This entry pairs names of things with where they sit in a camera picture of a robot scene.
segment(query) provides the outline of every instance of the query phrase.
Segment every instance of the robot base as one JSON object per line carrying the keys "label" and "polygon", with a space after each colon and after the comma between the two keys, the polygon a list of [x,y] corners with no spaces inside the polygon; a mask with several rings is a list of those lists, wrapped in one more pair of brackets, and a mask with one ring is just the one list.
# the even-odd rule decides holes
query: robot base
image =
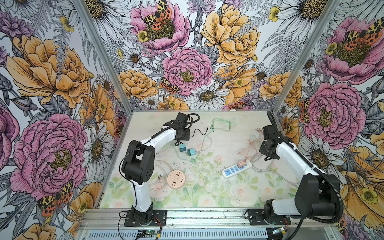
{"label": "robot base", "polygon": [[151,220],[152,217],[156,217],[160,221],[161,226],[164,227],[166,225],[166,222],[167,222],[167,210],[152,210],[152,205],[151,205],[150,209],[151,209],[152,214],[149,217],[149,223],[145,224],[145,222],[140,220],[140,218],[137,217],[137,214],[140,214],[140,212],[137,213],[136,212],[137,210],[133,209],[127,215],[125,222],[124,222],[124,226],[125,227],[142,227],[142,226],[158,227],[159,224],[156,221]]}
{"label": "robot base", "polygon": [[291,220],[289,219],[289,217],[286,217],[285,215],[275,215],[271,218],[272,222],[268,223],[267,221],[264,220],[263,212],[264,212],[264,209],[248,209],[249,224],[251,226],[285,225],[286,223],[284,219],[287,221],[288,225],[291,224]]}

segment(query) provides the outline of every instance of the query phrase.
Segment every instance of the black cable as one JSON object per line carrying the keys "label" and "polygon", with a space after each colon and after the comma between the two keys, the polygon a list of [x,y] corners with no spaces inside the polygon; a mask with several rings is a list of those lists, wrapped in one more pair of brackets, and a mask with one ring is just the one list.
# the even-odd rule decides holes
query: black cable
{"label": "black cable", "polygon": [[246,215],[246,213],[249,211],[249,209],[247,209],[246,211],[245,211],[245,213],[244,213],[244,215],[243,215],[243,218],[245,218],[245,219],[247,219],[247,220],[249,220],[249,217],[246,217],[245,215]]}
{"label": "black cable", "polygon": [[208,127],[207,127],[207,130],[205,131],[204,134],[200,131],[200,129],[196,128],[195,131],[193,131],[193,135],[190,136],[190,137],[193,137],[193,136],[195,135],[196,130],[198,130],[198,131],[200,132],[201,135],[206,135],[206,134],[207,134],[207,131],[208,131]]}
{"label": "black cable", "polygon": [[119,226],[120,226],[120,221],[121,221],[121,219],[124,217],[127,217],[127,215],[128,214],[130,214],[131,213],[131,211],[121,211],[121,212],[119,212],[119,217],[120,217],[120,219],[119,219],[119,223],[118,223],[118,232],[119,232],[119,236],[120,236],[120,238],[122,239],[122,240],[124,240],[124,238],[122,238],[122,236],[121,236],[121,234],[120,234],[120,228],[119,228]]}
{"label": "black cable", "polygon": [[[273,114],[270,112],[270,111],[267,111],[267,116],[269,118],[269,120],[271,121],[272,123],[272,126],[273,128],[275,129],[275,131],[277,132],[277,134],[279,135],[279,137],[285,142],[287,143],[288,146],[290,146],[292,149],[294,149],[293,145],[288,142],[287,140],[285,140],[283,138],[283,135],[281,134],[281,132],[277,129],[277,124],[276,124],[276,121],[275,121],[275,118],[273,117]],[[298,149],[294,149],[294,151],[303,159],[303,161],[310,167],[312,168],[313,167],[313,164],[298,150]],[[344,203],[343,203],[343,199],[341,198],[341,195],[340,195],[340,192],[338,191],[338,189],[336,188],[336,186],[331,182],[331,180],[328,178],[328,176],[326,174],[324,174],[322,171],[320,171],[319,169],[317,168],[314,168],[313,169],[317,174],[319,174],[328,184],[329,186],[332,188],[333,192],[335,193],[336,195],[336,198],[337,198],[337,204],[336,204],[336,214],[333,218],[331,219],[322,219],[322,218],[318,218],[318,217],[308,217],[309,219],[313,219],[315,221],[318,221],[318,222],[321,222],[321,223],[336,223],[338,222],[341,217],[343,216],[343,209],[344,209]]]}
{"label": "black cable", "polygon": [[193,120],[193,121],[191,121],[191,122],[183,122],[183,123],[179,123],[179,124],[172,125],[172,126],[170,126],[170,127],[166,127],[166,128],[164,128],[164,129],[160,130],[159,132],[155,133],[155,134],[152,136],[152,138],[155,138],[155,137],[157,137],[158,135],[160,135],[162,132],[165,132],[165,131],[167,131],[168,129],[171,129],[171,128],[174,128],[174,127],[181,127],[181,126],[184,126],[183,128],[184,128],[184,129],[187,129],[186,127],[187,127],[188,125],[190,125],[190,124],[192,124],[192,123],[196,123],[196,122],[198,122],[198,121],[200,120],[200,115],[198,115],[198,114],[196,114],[196,113],[190,113],[190,114],[188,114],[187,116],[197,116],[197,119],[196,119],[196,120]]}
{"label": "black cable", "polygon": [[291,234],[291,236],[289,236],[287,239],[285,239],[285,240],[291,240],[291,239],[293,239],[293,237],[296,235],[296,233],[299,231],[299,229],[300,229],[300,227],[301,227],[301,224],[303,223],[303,218],[302,219],[300,219],[300,221],[299,221],[299,224],[297,225],[297,227],[296,227],[296,229],[293,231],[293,233]]}

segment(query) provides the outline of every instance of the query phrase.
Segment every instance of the white power strip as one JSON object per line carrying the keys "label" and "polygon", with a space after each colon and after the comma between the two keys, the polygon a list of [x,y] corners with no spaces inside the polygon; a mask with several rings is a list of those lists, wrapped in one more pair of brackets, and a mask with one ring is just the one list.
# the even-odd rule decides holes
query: white power strip
{"label": "white power strip", "polygon": [[226,169],[224,169],[221,172],[221,174],[224,178],[230,178],[230,177],[232,177],[238,173],[241,173],[241,172],[243,172],[243,171],[245,171],[251,167],[252,167],[252,163],[249,160],[247,160],[247,163],[245,164],[245,166],[238,168],[237,164],[235,164],[233,166],[230,166],[230,167],[227,167]]}

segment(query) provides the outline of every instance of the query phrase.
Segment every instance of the pink peony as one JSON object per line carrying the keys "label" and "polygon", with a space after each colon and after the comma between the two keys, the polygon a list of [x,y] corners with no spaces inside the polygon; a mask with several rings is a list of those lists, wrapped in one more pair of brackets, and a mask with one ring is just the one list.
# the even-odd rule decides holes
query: pink peony
{"label": "pink peony", "polygon": [[358,22],[347,17],[328,39],[328,47],[322,68],[327,76],[336,80],[348,81],[354,85],[364,83],[384,68],[384,37],[373,45],[358,44],[353,50],[347,50],[345,34],[354,30],[361,32],[368,29],[374,22]]}
{"label": "pink peony", "polygon": [[212,80],[211,61],[207,55],[198,53],[193,48],[179,48],[162,63],[164,77],[170,84],[181,89],[181,95],[188,96],[191,90],[208,85]]}
{"label": "pink peony", "polygon": [[77,187],[85,175],[81,165],[86,142],[83,127],[65,114],[26,127],[14,147],[18,168],[11,175],[11,189],[38,200],[60,192],[69,181]]}
{"label": "pink peony", "polygon": [[19,134],[19,123],[4,107],[0,106],[0,170],[5,167],[12,152],[12,142]]}
{"label": "pink peony", "polygon": [[315,135],[335,150],[352,143],[366,119],[357,89],[347,83],[320,84],[310,97],[308,116],[309,123],[304,124],[307,136]]}
{"label": "pink peony", "polygon": [[[190,30],[189,18],[184,18],[184,15],[180,13],[180,9],[177,4],[173,6],[170,1],[167,1],[167,4],[172,11],[170,24],[172,25],[172,28],[174,27],[174,33],[172,34],[172,37],[162,37],[160,39],[149,39],[144,41],[143,44],[152,55],[174,51],[176,48],[184,46],[188,42]],[[144,23],[143,18],[149,15],[154,15],[156,11],[157,3],[154,7],[148,5],[147,8],[144,8],[140,5],[140,8],[132,8],[131,25],[133,28],[131,28],[131,32],[138,34],[140,31],[147,31],[147,25]]]}

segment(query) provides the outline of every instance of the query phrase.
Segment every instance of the table surface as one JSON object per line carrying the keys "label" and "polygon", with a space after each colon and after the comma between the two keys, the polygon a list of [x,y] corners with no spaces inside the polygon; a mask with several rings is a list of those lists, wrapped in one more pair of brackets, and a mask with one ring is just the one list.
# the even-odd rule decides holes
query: table surface
{"label": "table surface", "polygon": [[[264,161],[258,152],[262,142],[262,127],[269,125],[264,111],[186,111],[200,115],[194,123],[195,129],[205,133],[208,129],[210,139],[199,131],[185,141],[186,148],[204,150],[189,157],[180,152],[179,147],[166,144],[155,155],[155,168],[150,181],[150,195],[154,208],[211,208],[211,207],[262,207],[268,199],[294,197],[298,179],[287,164],[280,160]],[[127,133],[122,138],[121,149],[117,149],[117,160],[100,203],[100,208],[130,208],[133,204],[131,183],[120,176],[118,167],[132,140],[142,140],[158,132],[164,123],[175,119],[177,111],[134,112]],[[210,129],[213,119],[226,119],[231,122],[215,121],[215,131]],[[221,177],[226,167],[248,159],[253,168],[231,178]],[[166,177],[172,170],[185,174],[185,185],[171,189]]]}

